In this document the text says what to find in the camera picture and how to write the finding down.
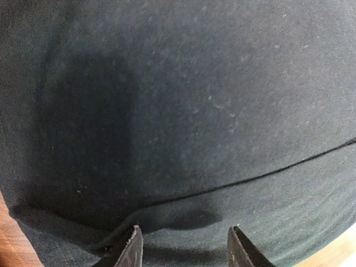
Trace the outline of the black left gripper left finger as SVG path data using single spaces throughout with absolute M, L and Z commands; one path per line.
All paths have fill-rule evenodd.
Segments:
M 94 267 L 142 267 L 144 238 L 141 228 L 134 225 L 123 235 L 123 240 L 124 243 L 118 241 L 113 245 Z

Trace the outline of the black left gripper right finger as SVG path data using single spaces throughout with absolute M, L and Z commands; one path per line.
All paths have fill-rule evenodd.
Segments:
M 275 267 L 237 227 L 228 231 L 228 267 Z

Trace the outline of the black garment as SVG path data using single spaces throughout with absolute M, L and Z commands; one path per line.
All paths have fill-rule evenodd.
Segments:
M 44 266 L 293 266 L 355 223 L 354 1 L 2 1 L 1 192 Z

